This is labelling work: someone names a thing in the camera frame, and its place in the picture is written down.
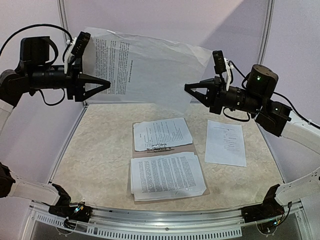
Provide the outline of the large paper sheet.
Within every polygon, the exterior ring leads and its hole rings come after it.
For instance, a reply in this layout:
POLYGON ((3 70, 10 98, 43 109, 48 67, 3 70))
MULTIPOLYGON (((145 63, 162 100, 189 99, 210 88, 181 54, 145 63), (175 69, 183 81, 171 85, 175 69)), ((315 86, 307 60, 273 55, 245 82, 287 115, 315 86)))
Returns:
POLYGON ((184 113, 185 84, 201 80, 212 51, 187 43, 86 27, 83 72, 110 82, 90 104, 154 103, 184 113))

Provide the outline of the clipped paper stack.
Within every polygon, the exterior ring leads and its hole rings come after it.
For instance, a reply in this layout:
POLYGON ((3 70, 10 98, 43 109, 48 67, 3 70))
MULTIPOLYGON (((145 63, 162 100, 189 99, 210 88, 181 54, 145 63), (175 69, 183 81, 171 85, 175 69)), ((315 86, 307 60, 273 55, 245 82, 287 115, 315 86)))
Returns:
POLYGON ((193 143, 186 120, 183 117, 133 124, 134 150, 143 152, 155 145, 179 147, 193 143))

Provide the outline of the sparse printed paper sheet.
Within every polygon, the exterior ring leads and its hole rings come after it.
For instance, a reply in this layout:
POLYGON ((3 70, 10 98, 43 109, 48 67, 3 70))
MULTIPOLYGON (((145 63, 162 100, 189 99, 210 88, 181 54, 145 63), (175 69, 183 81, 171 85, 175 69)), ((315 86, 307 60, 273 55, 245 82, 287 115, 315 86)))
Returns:
POLYGON ((246 167, 246 151, 241 125, 207 121, 206 163, 246 167))

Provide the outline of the transparent plastic folder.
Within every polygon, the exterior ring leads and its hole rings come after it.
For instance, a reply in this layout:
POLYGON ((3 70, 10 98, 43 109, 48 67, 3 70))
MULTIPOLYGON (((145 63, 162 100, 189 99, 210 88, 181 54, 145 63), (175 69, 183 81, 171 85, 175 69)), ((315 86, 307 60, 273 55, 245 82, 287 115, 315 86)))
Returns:
POLYGON ((210 193, 183 117, 136 122, 132 133, 130 192, 136 202, 185 199, 210 193))

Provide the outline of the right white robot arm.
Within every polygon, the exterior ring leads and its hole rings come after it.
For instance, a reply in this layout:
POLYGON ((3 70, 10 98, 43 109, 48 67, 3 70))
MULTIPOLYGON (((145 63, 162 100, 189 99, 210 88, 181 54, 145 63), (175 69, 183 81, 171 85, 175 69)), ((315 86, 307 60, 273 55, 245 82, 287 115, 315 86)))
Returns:
POLYGON ((198 83, 186 84, 184 90, 220 115, 224 109, 245 112, 249 118, 274 136, 292 140, 315 153, 320 152, 320 128, 300 116, 293 105, 273 101, 278 75, 269 68, 255 64, 244 78, 246 86, 231 86, 233 76, 224 79, 226 67, 215 67, 216 76, 198 83))

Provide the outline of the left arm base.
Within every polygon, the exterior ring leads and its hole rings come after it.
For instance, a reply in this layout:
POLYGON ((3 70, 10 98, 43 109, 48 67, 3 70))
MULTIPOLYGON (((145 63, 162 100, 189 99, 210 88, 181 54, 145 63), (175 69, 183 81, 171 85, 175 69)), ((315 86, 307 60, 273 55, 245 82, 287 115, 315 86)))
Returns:
POLYGON ((71 197, 60 185, 53 183, 52 186, 58 191, 59 198, 55 205, 49 207, 48 212, 58 217, 88 223, 93 208, 85 202, 71 203, 71 197))

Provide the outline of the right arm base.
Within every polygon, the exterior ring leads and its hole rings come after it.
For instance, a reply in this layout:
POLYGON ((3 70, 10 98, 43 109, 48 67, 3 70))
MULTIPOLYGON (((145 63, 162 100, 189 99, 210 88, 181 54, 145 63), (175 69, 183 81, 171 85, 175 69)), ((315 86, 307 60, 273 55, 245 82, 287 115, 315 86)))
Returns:
POLYGON ((244 206, 240 209, 245 223, 266 220, 285 214, 284 205, 276 201, 276 191, 279 187, 279 184, 270 187, 262 203, 244 206))

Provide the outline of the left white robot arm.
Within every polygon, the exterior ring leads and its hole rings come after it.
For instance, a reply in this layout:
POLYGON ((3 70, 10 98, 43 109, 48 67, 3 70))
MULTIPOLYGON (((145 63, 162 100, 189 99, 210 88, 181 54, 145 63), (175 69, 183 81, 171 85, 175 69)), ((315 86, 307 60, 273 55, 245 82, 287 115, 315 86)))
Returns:
MULTIPOLYGON (((66 49, 64 63, 55 65, 49 60, 49 49, 58 55, 56 44, 49 36, 23 38, 20 42, 20 57, 16 69, 7 69, 0 75, 0 135, 7 137, 9 127, 19 123, 14 113, 24 94, 42 93, 43 90, 63 90, 68 100, 84 102, 90 97, 107 90, 107 80, 83 72, 82 57, 90 41, 90 34, 81 32, 71 39, 66 49)), ((70 196, 60 185, 28 181, 0 165, 0 196, 18 197, 42 202, 63 216, 74 213, 70 196)))

